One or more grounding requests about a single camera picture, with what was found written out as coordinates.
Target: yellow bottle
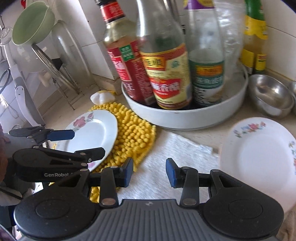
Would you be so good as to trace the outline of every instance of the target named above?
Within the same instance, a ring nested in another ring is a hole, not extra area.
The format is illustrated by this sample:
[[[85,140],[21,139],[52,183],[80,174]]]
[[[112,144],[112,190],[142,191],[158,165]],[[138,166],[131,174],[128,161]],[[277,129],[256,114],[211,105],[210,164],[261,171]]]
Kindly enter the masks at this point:
[[[241,62],[249,74],[262,73],[266,66],[266,45],[268,34],[260,0],[245,0],[246,17],[244,32],[244,48]]]

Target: glass bottle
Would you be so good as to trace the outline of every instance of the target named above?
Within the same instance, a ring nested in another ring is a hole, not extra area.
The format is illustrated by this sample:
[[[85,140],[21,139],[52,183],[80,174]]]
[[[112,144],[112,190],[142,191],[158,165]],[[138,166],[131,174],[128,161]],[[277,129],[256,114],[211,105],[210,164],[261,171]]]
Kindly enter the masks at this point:
[[[121,78],[126,92],[144,105],[155,103],[155,97],[139,53],[136,24],[130,21],[116,0],[96,0],[106,31],[104,44]]]
[[[201,107],[221,102],[224,48],[212,0],[188,0],[186,44],[193,96]]]
[[[181,26],[159,0],[137,0],[137,37],[158,105],[186,107],[192,99],[188,54]]]
[[[245,0],[245,3],[246,24],[241,62],[249,74],[260,74],[266,66],[268,39],[264,12],[260,0]]]

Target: dish towel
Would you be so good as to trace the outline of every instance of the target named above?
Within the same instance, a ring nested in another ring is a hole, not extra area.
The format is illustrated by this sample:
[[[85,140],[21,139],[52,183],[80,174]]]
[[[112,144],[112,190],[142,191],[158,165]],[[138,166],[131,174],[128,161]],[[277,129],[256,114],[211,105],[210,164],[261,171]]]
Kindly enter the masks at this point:
[[[157,130],[154,147],[132,175],[130,185],[118,193],[122,199],[176,199],[180,202],[182,189],[170,186],[165,171],[165,161],[173,158],[179,167],[193,167],[199,173],[209,173],[217,169],[218,155],[212,148],[198,145],[177,134]],[[200,188],[200,203],[209,199],[207,188]],[[296,206],[285,214],[285,220],[277,234],[282,241],[296,241]]]

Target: bottle label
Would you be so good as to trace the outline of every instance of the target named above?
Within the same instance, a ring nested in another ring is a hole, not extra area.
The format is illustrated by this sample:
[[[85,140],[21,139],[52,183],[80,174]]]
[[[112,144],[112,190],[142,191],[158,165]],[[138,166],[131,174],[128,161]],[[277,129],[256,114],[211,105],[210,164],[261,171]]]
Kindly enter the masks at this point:
[[[137,41],[119,48],[108,49],[108,53],[129,97],[139,103],[153,104],[155,102],[153,90],[139,53]]]
[[[178,110],[192,99],[185,44],[158,53],[141,53],[154,95],[160,107]]]
[[[186,0],[185,9],[199,10],[199,9],[214,9],[214,4],[212,0]]]
[[[242,50],[240,61],[246,67],[248,74],[252,74],[255,54],[246,49]]]
[[[257,54],[255,70],[263,71],[266,66],[266,54]]]
[[[221,102],[224,62],[201,64],[189,60],[194,100],[201,106]]]
[[[245,16],[245,35],[253,36],[256,35],[262,40],[268,39],[268,34],[266,30],[266,22],[263,20],[258,20],[251,18],[250,16]]]
[[[111,2],[101,6],[101,12],[105,22],[110,23],[116,19],[125,17],[124,12],[118,5],[118,2]]]

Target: garlic bulb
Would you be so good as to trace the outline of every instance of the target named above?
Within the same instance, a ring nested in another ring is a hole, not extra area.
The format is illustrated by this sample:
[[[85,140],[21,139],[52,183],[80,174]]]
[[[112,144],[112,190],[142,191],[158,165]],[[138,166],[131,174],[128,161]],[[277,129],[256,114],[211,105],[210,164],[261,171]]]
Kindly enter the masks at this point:
[[[115,92],[113,91],[99,91],[91,96],[91,101],[95,105],[106,104],[115,101]]]

